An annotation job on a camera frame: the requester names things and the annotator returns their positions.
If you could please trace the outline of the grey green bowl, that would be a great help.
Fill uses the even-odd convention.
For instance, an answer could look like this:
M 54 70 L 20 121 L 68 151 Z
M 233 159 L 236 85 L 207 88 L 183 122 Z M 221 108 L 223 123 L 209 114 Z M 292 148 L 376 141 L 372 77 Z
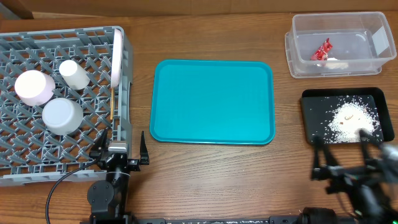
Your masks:
M 45 105 L 42 119 L 51 133 L 67 135 L 80 127 L 83 120 L 83 109 L 72 100 L 55 98 Z

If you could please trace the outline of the red snack wrapper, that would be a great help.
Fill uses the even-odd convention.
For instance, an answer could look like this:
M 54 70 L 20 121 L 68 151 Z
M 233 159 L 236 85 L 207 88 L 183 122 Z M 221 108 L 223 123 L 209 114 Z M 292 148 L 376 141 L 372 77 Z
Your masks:
M 311 60 L 327 60 L 328 53 L 333 48 L 330 43 L 330 39 L 327 38 L 324 43 L 315 51 L 315 53 L 311 56 Z

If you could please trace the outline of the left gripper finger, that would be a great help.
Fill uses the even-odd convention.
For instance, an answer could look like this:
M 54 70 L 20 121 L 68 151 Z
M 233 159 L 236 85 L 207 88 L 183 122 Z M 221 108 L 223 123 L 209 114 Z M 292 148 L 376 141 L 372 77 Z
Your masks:
M 149 165 L 149 153 L 146 146 L 146 140 L 144 136 L 144 132 L 141 132 L 141 141 L 140 141 L 140 165 Z
M 107 135 L 108 135 L 108 130 L 104 129 L 101 132 L 101 136 L 99 139 L 93 144 L 89 151 L 89 157 L 91 159 L 97 159 L 101 157 L 101 153 L 103 152 L 103 149 L 106 147 L 106 142 L 107 142 Z

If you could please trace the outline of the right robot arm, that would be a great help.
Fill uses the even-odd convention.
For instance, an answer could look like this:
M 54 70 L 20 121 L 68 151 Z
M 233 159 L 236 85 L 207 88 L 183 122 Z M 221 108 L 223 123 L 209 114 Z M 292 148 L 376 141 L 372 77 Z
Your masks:
M 397 223 L 397 210 L 381 184 L 397 187 L 397 147 L 379 142 L 365 130 L 359 131 L 364 165 L 345 169 L 319 136 L 314 136 L 311 179 L 328 180 L 328 194 L 346 193 L 358 223 Z

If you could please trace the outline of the wooden chopstick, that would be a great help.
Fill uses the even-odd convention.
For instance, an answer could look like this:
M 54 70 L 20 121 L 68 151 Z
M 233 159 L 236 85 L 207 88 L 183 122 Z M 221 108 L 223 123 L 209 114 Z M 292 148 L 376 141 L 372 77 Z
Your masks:
M 114 119 L 114 88 L 111 88 L 111 98 L 110 98 L 110 120 Z

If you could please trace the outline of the pile of rice grains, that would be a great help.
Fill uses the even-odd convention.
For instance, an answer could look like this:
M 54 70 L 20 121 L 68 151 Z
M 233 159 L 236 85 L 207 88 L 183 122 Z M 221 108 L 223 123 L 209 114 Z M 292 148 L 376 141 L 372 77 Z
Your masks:
M 318 136 L 326 144 L 360 142 L 364 130 L 384 140 L 376 104 L 371 95 L 318 96 L 302 99 L 303 121 L 309 142 Z

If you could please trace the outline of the white cup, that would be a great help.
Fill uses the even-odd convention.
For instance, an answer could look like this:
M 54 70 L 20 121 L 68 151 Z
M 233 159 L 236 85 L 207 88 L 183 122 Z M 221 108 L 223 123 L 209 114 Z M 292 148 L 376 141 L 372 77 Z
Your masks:
M 90 79 L 86 70 L 73 60 L 66 60 L 59 66 L 59 72 L 68 86 L 74 90 L 81 90 L 88 86 Z

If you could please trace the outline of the pink white bowl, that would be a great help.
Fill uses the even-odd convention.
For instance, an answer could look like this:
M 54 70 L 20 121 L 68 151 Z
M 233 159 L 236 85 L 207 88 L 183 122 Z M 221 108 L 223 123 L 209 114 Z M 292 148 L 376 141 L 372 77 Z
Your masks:
M 17 96 L 28 106 L 39 106 L 53 96 L 55 81 L 38 70 L 28 70 L 20 74 L 14 85 Z

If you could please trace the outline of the large white round plate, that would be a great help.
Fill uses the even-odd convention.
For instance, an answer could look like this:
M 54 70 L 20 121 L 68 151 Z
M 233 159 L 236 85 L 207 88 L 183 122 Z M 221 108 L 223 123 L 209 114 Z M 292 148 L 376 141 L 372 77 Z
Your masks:
M 119 85 L 123 58 L 123 35 L 119 29 L 114 30 L 113 54 L 111 61 L 111 88 Z

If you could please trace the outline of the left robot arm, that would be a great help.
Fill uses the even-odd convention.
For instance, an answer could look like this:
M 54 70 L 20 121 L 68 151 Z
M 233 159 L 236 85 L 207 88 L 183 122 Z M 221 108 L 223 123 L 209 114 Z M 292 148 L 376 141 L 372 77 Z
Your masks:
M 141 165 L 150 163 L 144 133 L 141 133 L 140 158 L 130 159 L 126 141 L 108 142 L 107 130 L 90 149 L 94 164 L 106 172 L 104 180 L 90 186 L 87 201 L 91 205 L 90 223 L 138 223 L 126 211 L 131 172 L 139 172 Z

